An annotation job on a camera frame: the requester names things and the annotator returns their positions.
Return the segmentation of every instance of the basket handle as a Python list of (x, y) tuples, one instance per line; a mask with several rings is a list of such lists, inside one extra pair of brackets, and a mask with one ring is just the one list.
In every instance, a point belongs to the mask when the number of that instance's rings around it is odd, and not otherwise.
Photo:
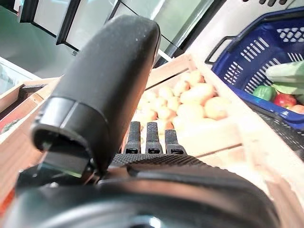
[(226, 36), (223, 39), (220, 40), (220, 42), (213, 48), (213, 50), (210, 52), (210, 54), (207, 56), (205, 63), (209, 64), (209, 65), (213, 65), (215, 64), (215, 62), (211, 62), (210, 59), (212, 58), (212, 56), (214, 55), (214, 53), (219, 49), (220, 46), (222, 46), (222, 44), (228, 40), (228, 39), (234, 39), (235, 36)]

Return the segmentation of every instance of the red apple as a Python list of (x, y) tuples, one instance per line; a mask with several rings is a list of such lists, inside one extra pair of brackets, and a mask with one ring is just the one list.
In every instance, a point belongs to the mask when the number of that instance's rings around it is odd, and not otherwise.
[(275, 97), (274, 103), (289, 109), (296, 105), (296, 99), (290, 94), (278, 94)]

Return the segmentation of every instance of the glass panel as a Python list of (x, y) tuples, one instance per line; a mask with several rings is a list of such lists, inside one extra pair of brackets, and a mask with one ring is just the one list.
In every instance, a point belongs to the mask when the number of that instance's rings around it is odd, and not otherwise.
[(69, 0), (39, 0), (34, 22), (57, 35)]
[(135, 15), (131, 10), (129, 10), (125, 5), (119, 4), (117, 11), (115, 13), (115, 17), (120, 15)]
[(163, 57), (161, 57), (159, 54), (157, 54), (155, 61), (154, 61), (154, 65), (153, 68), (158, 68), (161, 65), (167, 63), (168, 61), (166, 59), (164, 59)]
[(161, 33), (179, 46), (214, 0), (123, 0), (138, 15), (155, 20)]
[(15, 0), (15, 4), (14, 4), (14, 10), (19, 12), (19, 7), (23, 6), (23, 1), (24, 0)]
[(81, 0), (66, 41), (78, 49), (103, 26), (115, 0)]
[(138, 15), (154, 19), (165, 0), (122, 0), (124, 4), (134, 10)]
[(167, 40), (164, 36), (161, 36), (161, 43), (159, 49), (165, 53), (168, 53), (169, 50), (176, 49), (169, 40)]
[(39, 79), (39, 77), (0, 57), (0, 95), (18, 83), (31, 79)]

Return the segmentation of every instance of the robotic hand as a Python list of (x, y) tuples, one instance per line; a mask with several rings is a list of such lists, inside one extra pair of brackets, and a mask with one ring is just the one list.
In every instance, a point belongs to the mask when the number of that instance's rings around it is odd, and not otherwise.
[(32, 126), (41, 164), (20, 173), (5, 228), (278, 228), (269, 198), (247, 180), (188, 156), (174, 130), (166, 150), (132, 122), (160, 42), (138, 16), (110, 21), (77, 55)]

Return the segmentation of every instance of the blue plastic basket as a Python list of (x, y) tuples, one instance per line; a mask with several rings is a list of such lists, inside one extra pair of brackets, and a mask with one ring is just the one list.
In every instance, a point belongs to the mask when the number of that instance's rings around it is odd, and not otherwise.
[(207, 57), (207, 64), (213, 64), (210, 58), (227, 39), (232, 41), (212, 71), (249, 105), (304, 129), (304, 115), (251, 95), (257, 86), (272, 84), (265, 75), (270, 66), (304, 60), (304, 7), (265, 14), (237, 37), (223, 38)]

